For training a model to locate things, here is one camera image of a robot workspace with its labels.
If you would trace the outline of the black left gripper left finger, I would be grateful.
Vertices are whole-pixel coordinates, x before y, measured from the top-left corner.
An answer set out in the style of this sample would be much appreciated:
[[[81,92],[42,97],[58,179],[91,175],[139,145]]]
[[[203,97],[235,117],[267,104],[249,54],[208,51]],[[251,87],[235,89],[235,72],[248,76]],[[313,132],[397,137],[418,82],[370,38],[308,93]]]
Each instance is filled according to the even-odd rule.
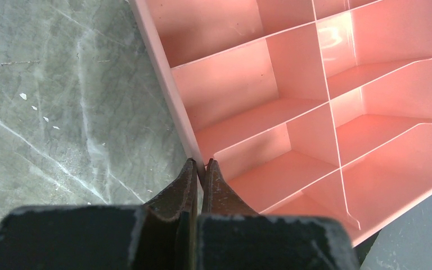
[[[0,221],[0,269],[192,269],[197,166],[140,205],[27,205]]]

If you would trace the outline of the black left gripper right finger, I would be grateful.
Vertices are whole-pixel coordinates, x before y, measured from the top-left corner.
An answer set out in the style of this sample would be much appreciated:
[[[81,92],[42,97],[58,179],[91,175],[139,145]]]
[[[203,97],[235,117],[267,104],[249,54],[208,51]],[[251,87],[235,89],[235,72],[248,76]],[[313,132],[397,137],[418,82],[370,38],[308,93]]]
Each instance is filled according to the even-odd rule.
[[[335,219],[260,215],[210,159],[197,219],[198,269],[358,269],[349,235]]]

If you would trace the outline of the pink compartment tray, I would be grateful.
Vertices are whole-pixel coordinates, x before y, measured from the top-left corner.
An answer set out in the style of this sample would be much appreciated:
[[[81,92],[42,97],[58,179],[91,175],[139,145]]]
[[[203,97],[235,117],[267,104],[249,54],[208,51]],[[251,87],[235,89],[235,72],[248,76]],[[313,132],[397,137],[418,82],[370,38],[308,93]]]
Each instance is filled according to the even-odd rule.
[[[432,195],[432,1],[131,1],[186,155],[360,244]]]

